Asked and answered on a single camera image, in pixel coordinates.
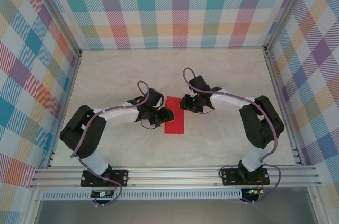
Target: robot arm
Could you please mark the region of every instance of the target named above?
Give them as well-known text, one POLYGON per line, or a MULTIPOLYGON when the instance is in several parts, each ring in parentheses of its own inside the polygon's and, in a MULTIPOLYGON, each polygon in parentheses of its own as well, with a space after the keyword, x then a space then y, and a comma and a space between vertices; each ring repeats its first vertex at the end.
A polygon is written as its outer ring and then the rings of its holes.
MULTIPOLYGON (((226 93, 226 91, 220 87, 210 89, 202 76, 195 77, 190 80, 189 83, 194 88, 203 91, 226 93)), ((238 173, 244 182, 248 182, 254 177, 257 177, 257 173, 263 166, 263 156, 270 151, 274 144, 273 132, 268 122, 265 118, 260 118, 262 113, 254 105, 226 94, 192 91, 195 96, 186 94, 181 100, 181 109, 189 110, 194 113, 202 113, 204 106, 207 106, 211 109, 224 109, 233 113, 240 113, 246 136, 250 144, 248 145, 244 158, 238 164, 238 173)), ((270 100, 265 96, 247 99, 256 103, 264 110, 272 122, 278 137, 284 131, 284 125, 270 100)))
POLYGON ((74 151, 88 121, 95 114, 100 113, 89 125, 84 140, 76 154, 96 174, 109 173, 111 170, 110 165, 97 150, 106 125, 117 126, 128 122, 148 120, 151 125, 159 127, 162 123, 174 120, 171 110, 165 107, 160 108, 164 102, 164 97, 161 93, 151 88, 147 101, 143 105, 134 107, 134 105, 141 103, 144 99, 144 96, 137 97, 125 102, 122 105, 124 108, 113 109, 107 112, 104 109, 91 109, 89 106, 83 105, 64 127, 60 134, 60 139, 74 151))

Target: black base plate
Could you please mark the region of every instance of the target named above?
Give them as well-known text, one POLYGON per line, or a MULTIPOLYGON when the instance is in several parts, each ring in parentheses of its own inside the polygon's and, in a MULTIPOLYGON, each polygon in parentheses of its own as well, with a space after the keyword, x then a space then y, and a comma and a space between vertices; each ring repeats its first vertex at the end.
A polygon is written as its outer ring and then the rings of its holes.
MULTIPOLYGON (((266 168, 261 168, 257 177, 260 177, 263 181, 263 185, 269 185, 270 184, 270 178, 268 177, 268 172, 266 168)), ((224 186, 229 185, 262 185, 260 179, 257 177, 253 180, 245 183, 243 179, 238 174, 238 168, 223 168, 221 170, 221 177, 222 177, 222 184, 224 186)))
MULTIPOLYGON (((84 177, 85 179, 82 178, 80 182, 80 187, 109 187, 110 186, 110 182, 95 177, 87 170, 83 171, 82 177, 84 177)), ((112 170, 110 179, 117 181, 118 183, 121 184, 122 187, 126 187, 127 180, 128 180, 128 170, 112 170)))

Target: black cable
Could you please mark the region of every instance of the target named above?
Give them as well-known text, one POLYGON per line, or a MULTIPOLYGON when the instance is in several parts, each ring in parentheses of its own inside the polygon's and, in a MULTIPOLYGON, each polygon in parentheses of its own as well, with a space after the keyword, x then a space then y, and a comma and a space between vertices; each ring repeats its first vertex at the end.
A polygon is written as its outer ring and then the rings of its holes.
POLYGON ((208 112, 206 112, 206 113, 197 113, 197 114, 208 114, 208 113, 210 113, 210 112, 213 112, 215 109, 212 109, 211 111, 208 111, 208 112))
POLYGON ((148 127, 146 127, 146 126, 143 125, 142 120, 141 120, 140 122, 141 122, 141 126, 143 126, 145 129, 148 129, 148 130, 154 130, 154 129, 156 128, 156 127, 148 128, 148 127))
POLYGON ((225 165, 225 166, 221 167, 221 169, 219 169, 219 176, 220 176, 220 178, 222 178, 222 175, 221 175, 221 170, 222 170, 224 167, 230 167, 230 168, 232 168, 232 169, 233 169, 233 167, 232 167, 232 166, 230 166, 230 165, 225 165))

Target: red rectangular block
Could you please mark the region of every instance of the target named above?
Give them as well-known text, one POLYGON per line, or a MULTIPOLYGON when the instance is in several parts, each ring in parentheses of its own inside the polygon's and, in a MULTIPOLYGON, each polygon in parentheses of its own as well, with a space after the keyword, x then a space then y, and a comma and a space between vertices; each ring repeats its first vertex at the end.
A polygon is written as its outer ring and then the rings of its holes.
POLYGON ((174 121, 165 124, 165 134, 184 134, 184 110, 180 109, 180 98, 167 97, 166 108, 172 110, 174 121))

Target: plaid backdrop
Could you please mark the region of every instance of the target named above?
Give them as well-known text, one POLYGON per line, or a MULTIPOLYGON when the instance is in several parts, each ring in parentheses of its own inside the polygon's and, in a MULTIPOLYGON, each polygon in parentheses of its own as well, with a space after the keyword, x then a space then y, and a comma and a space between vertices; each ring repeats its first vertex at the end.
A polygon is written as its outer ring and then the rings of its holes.
POLYGON ((272 54, 307 164, 339 221, 339 0, 301 0, 272 54))
POLYGON ((62 0, 55 1, 79 44, 90 49, 262 46, 275 15, 270 17, 286 4, 284 0, 63 0, 67 14, 62 0))
POLYGON ((0 223, 46 161, 76 57, 42 0, 0 0, 0 223))

